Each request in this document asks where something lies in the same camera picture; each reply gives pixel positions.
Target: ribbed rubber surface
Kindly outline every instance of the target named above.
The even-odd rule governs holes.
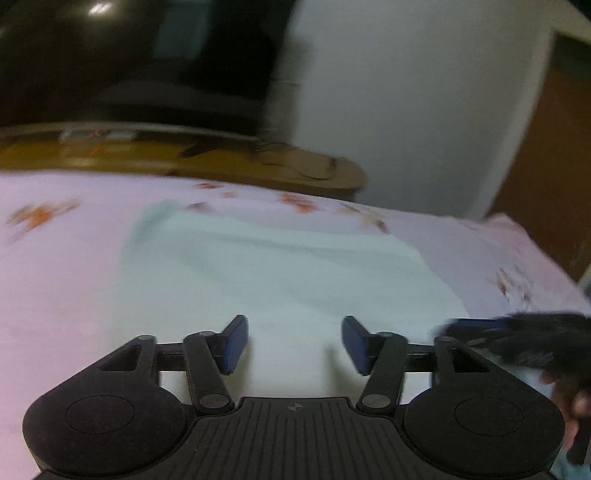
[[[44,473],[38,480],[60,477]],[[199,420],[172,455],[128,480],[452,480],[416,457],[385,418],[344,398],[246,398]],[[539,473],[530,480],[549,480]]]

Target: round pad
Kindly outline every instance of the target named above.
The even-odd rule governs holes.
[[[114,395],[95,395],[74,402],[66,411],[66,422],[74,430],[99,435],[115,432],[134,418],[135,408]]]
[[[182,403],[172,393],[134,381],[94,385],[100,394],[56,388],[23,420],[25,441],[42,468],[82,477],[118,476],[166,455],[185,430]]]
[[[404,429],[423,454],[448,472],[477,478],[549,467],[564,432],[549,400],[519,388],[454,387],[435,386],[405,411]]]

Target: floral pattern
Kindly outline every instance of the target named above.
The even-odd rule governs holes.
[[[222,187],[223,187],[223,184],[217,183],[214,181],[205,181],[203,183],[197,183],[195,185],[196,189],[201,189],[201,190],[215,190],[215,189],[220,189]]]
[[[297,193],[282,193],[281,201],[292,205],[298,213],[312,213],[320,210],[312,200]]]
[[[531,305],[533,282],[517,265],[514,265],[511,272],[499,267],[491,282],[496,285],[507,302],[517,301],[525,306]]]
[[[382,233],[390,233],[388,225],[386,225],[385,216],[381,213],[363,205],[351,205],[348,203],[341,203],[341,207],[337,213],[345,213],[348,215],[360,215],[361,225],[372,225]]]
[[[25,233],[48,223],[55,217],[63,215],[80,205],[78,200],[72,199],[52,205],[43,203],[41,205],[29,204],[13,212],[6,222],[9,227],[22,226],[14,239],[23,236]]]

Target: fingers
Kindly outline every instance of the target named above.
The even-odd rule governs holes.
[[[574,444],[574,439],[579,431],[579,422],[575,419],[564,421],[564,440],[562,441],[562,449],[570,450]]]
[[[579,392],[573,400],[573,414],[577,417],[591,415],[591,394]]]
[[[542,372],[540,375],[540,381],[544,385],[550,385],[551,383],[556,382],[559,379],[559,375],[551,372]]]

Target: white wall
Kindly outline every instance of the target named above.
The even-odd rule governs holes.
[[[361,165],[360,202],[467,215],[515,116],[545,1],[302,0],[280,74],[301,84],[292,142]]]

